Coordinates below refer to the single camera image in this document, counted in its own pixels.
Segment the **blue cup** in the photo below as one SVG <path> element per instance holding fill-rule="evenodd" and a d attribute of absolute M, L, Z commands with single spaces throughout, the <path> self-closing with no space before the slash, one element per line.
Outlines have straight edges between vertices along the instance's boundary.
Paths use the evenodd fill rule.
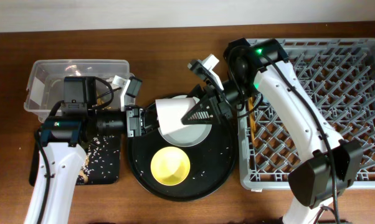
<path fill-rule="evenodd" d="M 161 132 L 170 134 L 189 126 L 182 123 L 182 118 L 196 102 L 193 98 L 165 98 L 157 99 L 155 104 Z"/>

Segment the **grey plate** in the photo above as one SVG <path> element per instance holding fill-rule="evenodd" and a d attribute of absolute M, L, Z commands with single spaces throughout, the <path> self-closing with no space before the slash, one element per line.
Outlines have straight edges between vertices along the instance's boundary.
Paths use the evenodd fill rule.
<path fill-rule="evenodd" d="M 196 103 L 199 102 L 197 97 L 187 97 L 186 95 L 174 96 L 172 98 L 193 98 Z M 159 128 L 162 137 L 169 143 L 179 147 L 191 147 L 199 144 L 209 135 L 212 129 L 211 124 L 193 124 L 188 127 L 175 131 L 170 134 L 163 134 Z"/>

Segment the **yellow bowl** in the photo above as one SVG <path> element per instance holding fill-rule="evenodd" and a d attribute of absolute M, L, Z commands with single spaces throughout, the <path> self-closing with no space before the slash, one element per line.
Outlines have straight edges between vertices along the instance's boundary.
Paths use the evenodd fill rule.
<path fill-rule="evenodd" d="M 168 146 L 157 151 L 151 159 L 150 171 L 154 179 L 165 186 L 182 183 L 191 170 L 188 155 L 180 148 Z"/>

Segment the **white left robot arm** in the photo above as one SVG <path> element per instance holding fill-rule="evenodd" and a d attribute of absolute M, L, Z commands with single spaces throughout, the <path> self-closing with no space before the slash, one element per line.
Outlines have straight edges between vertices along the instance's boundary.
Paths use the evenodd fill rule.
<path fill-rule="evenodd" d="M 87 153 L 83 148 L 95 135 L 140 134 L 141 113 L 137 105 L 109 110 L 110 101 L 97 102 L 96 84 L 115 91 L 99 77 L 65 77 L 64 97 L 56 102 L 35 132 L 39 153 L 36 181 L 25 223 L 67 223 L 74 189 Z"/>

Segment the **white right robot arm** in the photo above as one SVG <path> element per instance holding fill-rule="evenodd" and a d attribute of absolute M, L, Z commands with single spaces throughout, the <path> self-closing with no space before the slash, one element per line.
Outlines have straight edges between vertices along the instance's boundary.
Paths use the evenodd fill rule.
<path fill-rule="evenodd" d="M 246 39 L 228 44 L 225 82 L 212 71 L 209 59 L 192 60 L 188 67 L 201 80 L 199 98 L 181 119 L 183 124 L 220 124 L 243 110 L 245 102 L 261 94 L 276 111 L 298 151 L 300 165 L 288 175 L 293 200 L 282 223 L 316 223 L 329 210 L 340 222 L 338 197 L 351 187 L 363 150 L 356 139 L 345 140 L 319 112 L 298 81 L 287 52 L 275 39 L 251 45 Z"/>

